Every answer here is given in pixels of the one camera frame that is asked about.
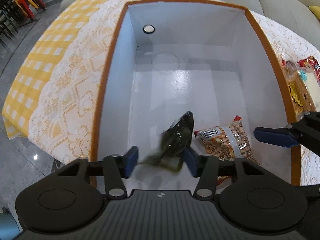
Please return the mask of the waffle snack yellow label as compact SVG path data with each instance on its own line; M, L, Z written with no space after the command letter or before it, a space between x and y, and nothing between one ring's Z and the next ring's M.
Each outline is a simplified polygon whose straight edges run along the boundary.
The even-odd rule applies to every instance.
M282 59L281 64L289 88L296 119L300 120L305 112L315 110L311 95L303 80L303 78L306 77L306 72L302 70L302 68L298 68L292 60Z

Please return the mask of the sliced bread bag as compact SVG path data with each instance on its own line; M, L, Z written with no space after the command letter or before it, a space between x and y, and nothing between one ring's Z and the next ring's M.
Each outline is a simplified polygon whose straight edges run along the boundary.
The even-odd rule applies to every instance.
M302 80L303 88L306 88L307 98L311 103L311 111L319 112L319 83L311 68L301 68L298 74Z

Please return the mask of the brown patterned snack bag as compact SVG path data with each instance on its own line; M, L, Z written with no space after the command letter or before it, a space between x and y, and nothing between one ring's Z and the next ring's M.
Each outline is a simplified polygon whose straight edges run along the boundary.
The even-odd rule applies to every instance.
M201 139L207 154L221 161L234 161L236 158L246 158L256 164L249 139L242 125L242 117L236 116L227 126L216 126L194 132Z

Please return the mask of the red chip bag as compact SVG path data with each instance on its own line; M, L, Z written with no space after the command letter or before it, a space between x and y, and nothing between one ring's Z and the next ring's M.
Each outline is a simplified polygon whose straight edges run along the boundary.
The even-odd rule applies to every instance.
M298 64L304 68L312 68L316 74L317 80L320 80L320 66L314 56L308 56L306 59L299 60Z

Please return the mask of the dark green snack packet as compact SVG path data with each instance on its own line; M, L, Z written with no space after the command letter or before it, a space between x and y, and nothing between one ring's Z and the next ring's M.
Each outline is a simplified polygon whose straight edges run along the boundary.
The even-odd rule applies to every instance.
M139 164L179 172L183 165L183 150L191 145L193 129L194 115L187 111L161 134L157 151L145 157Z

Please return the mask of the white lace tablecloth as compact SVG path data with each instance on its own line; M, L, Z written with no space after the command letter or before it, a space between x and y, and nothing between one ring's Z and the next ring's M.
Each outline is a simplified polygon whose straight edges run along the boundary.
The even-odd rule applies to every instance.
M90 160L95 110L112 34L119 19L120 7L135 1L144 0L107 0L102 4L67 47L41 91L38 106L29 121L29 140L64 164L81 157ZM261 14L250 12L266 32L279 63L283 56L295 60L309 55L319 56L316 47L290 29ZM300 185L303 159L308 155L308 150L303 146L296 147L300 153L291 158L291 183Z

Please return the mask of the yellow cushion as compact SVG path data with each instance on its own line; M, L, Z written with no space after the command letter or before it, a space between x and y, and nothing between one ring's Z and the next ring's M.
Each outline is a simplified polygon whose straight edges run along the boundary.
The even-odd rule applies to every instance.
M311 5L309 6L309 10L317 17L317 19L320 21L320 6L317 5Z

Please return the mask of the yellow checked tablecloth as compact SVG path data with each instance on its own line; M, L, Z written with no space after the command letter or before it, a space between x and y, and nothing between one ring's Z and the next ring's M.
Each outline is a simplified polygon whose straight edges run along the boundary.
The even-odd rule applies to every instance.
M7 89L2 118L9 139L28 137L29 119L44 85L80 29L107 0L76 0L44 31Z

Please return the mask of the orange cardboard box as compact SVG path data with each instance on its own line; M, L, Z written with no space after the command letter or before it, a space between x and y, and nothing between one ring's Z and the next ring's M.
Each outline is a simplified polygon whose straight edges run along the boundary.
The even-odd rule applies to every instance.
M296 119L278 58L253 14L204 0L126 2L112 34L95 110L90 160L152 154L185 112L195 129L240 116L262 167L291 183L300 149L258 142L258 127Z

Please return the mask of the black dining chair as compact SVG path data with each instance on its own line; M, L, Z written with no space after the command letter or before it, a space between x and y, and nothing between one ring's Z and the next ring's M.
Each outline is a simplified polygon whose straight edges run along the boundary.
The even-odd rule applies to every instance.
M18 12L18 7L14 5L13 0L1 0L1 32L6 36L5 29L10 34L11 37L13 37L13 33L10 31L10 29L5 25L6 22L9 22L12 29L16 33L18 33L18 29L16 24L13 22L15 21L18 26L20 26L20 22L23 20L20 13Z

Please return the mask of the red yellow stools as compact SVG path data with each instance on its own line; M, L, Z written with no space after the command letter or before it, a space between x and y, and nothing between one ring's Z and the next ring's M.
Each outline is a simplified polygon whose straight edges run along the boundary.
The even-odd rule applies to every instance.
M46 10L43 0L13 0L13 2L18 5L21 11L29 18L31 21L34 20L34 14L32 13L29 6L31 5L34 9Z

